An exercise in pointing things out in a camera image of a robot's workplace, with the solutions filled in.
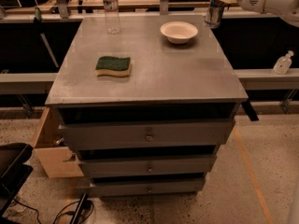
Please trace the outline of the redbull can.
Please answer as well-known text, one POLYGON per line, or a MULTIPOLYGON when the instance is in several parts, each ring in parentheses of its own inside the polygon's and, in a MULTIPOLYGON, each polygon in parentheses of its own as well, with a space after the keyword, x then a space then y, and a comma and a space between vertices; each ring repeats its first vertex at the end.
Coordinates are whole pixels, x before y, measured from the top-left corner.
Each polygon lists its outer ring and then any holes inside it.
POLYGON ((205 25, 211 29, 218 28, 221 24, 223 10, 224 10, 224 3, 222 1, 210 0, 204 18, 205 25))

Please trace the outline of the white paper bowl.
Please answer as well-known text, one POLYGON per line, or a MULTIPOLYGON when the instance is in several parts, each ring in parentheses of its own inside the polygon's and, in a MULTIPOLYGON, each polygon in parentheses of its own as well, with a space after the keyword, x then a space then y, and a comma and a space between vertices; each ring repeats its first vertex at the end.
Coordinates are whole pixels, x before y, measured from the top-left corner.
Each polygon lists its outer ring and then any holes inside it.
POLYGON ((167 22, 161 26, 160 31, 170 43, 176 45, 186 44, 198 34, 194 25, 184 21, 167 22))

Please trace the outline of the hand sanitizer bottle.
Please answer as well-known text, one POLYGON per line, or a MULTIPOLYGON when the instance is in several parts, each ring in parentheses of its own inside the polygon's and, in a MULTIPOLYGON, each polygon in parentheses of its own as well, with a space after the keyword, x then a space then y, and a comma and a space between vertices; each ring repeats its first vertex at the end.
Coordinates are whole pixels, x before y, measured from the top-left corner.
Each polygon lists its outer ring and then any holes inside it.
POLYGON ((288 72, 290 66, 292 65, 293 55, 293 51, 289 50, 284 56, 278 58, 277 62, 273 67, 274 72, 279 75, 285 75, 288 72))

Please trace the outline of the clear plastic water bottle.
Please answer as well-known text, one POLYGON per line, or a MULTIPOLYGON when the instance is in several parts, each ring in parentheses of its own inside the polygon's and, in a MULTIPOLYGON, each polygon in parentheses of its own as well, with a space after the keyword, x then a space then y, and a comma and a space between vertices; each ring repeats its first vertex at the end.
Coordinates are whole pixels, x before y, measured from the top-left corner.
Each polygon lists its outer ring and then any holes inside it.
POLYGON ((111 35, 118 34, 121 31, 119 18, 119 1, 103 0, 107 32, 111 35))

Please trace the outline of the grey drawer cabinet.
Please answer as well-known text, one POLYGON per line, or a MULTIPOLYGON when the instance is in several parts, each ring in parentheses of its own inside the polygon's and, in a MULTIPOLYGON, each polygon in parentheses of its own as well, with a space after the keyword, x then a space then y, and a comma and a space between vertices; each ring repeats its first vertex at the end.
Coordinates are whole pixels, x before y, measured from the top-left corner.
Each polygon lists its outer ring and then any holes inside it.
MULTIPOLYGON (((50 89, 47 106, 61 125, 187 123, 235 121, 248 98, 217 39, 200 15, 121 16, 121 31, 110 35, 102 17, 86 17, 74 38, 74 49, 50 89), (170 21, 194 25, 198 34, 186 44, 172 44, 160 28, 170 21), (98 76, 102 56, 130 57, 128 77, 98 76)), ((134 147, 72 150, 78 163, 108 159, 183 156, 215 157, 222 144, 181 147, 134 147)), ((90 186, 204 178, 206 173, 89 178, 90 186)))

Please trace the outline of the green yellow sponge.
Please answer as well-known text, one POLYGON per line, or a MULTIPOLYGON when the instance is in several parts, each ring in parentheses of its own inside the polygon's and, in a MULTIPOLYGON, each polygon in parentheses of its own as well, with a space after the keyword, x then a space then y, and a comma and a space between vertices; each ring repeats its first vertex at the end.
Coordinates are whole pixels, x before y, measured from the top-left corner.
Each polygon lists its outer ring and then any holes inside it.
POLYGON ((95 66, 95 74, 98 76, 128 77, 130 70, 130 57, 102 56, 95 66))

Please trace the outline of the top grey drawer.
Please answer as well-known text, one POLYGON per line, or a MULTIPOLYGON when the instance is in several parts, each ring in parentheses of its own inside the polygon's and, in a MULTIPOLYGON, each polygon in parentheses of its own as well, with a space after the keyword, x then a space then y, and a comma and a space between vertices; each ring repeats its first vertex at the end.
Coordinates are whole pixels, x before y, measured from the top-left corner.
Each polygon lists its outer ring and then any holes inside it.
POLYGON ((134 147, 181 147, 225 144, 234 121, 187 123, 61 125, 60 132, 72 150, 134 147))

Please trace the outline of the grey drawer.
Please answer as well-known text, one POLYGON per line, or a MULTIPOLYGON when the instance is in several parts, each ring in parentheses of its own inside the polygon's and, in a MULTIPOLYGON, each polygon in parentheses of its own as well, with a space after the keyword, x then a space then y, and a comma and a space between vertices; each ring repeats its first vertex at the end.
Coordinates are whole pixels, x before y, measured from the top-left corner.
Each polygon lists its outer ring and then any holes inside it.
POLYGON ((89 192, 92 196, 97 197, 197 192, 202 189, 204 184, 204 178, 187 178, 162 182, 153 181, 96 185, 90 186, 89 192))
POLYGON ((175 175, 209 172, 215 157, 183 156, 81 161, 78 166, 89 178, 175 175))
POLYGON ((181 147, 225 144, 234 121, 187 123, 61 125, 60 132, 72 150, 134 147, 181 147))

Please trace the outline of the middle grey drawer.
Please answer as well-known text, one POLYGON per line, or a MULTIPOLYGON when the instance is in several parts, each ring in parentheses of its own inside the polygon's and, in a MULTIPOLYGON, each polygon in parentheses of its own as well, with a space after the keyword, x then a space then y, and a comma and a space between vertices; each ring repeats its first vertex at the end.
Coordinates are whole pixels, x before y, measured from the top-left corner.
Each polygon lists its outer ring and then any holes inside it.
POLYGON ((183 156, 81 161, 78 166, 89 178, 175 175, 209 172, 215 157, 183 156))

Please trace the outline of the bottom grey drawer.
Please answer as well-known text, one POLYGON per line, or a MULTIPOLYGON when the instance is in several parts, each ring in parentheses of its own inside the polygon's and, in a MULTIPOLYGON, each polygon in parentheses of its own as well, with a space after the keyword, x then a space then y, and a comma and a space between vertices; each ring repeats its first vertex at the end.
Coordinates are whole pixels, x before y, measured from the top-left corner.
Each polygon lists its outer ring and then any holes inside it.
POLYGON ((153 181, 96 185, 90 186, 89 192, 92 196, 97 197, 197 192, 202 189, 204 184, 204 178, 187 178, 162 182, 153 181))

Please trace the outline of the light wooden box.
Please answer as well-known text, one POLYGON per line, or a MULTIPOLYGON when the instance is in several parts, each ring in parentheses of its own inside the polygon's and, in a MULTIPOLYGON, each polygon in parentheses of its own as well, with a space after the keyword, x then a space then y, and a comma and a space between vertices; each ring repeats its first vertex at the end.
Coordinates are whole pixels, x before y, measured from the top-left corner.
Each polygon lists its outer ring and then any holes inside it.
POLYGON ((37 123, 31 144, 49 178, 83 177, 76 155, 65 144, 59 122, 47 107, 37 123))

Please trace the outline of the black power strip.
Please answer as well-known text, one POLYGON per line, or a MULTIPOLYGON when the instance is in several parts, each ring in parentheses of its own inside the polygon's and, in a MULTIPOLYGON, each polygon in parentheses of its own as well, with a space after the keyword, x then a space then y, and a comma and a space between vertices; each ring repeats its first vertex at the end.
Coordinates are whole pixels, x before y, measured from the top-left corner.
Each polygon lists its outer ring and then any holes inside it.
POLYGON ((78 224, 80 216, 83 212, 83 209, 88 201, 89 195, 87 193, 83 193, 78 201, 78 205, 75 209, 75 213, 72 216, 69 224, 78 224))

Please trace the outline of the black chair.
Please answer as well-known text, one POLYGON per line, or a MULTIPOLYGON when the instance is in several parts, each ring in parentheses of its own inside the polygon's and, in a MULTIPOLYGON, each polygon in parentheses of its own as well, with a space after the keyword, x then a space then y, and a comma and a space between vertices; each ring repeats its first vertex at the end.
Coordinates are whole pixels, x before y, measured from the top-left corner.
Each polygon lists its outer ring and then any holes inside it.
POLYGON ((0 146, 0 224, 17 224, 3 217, 33 168, 26 162, 33 148, 25 143, 0 146))

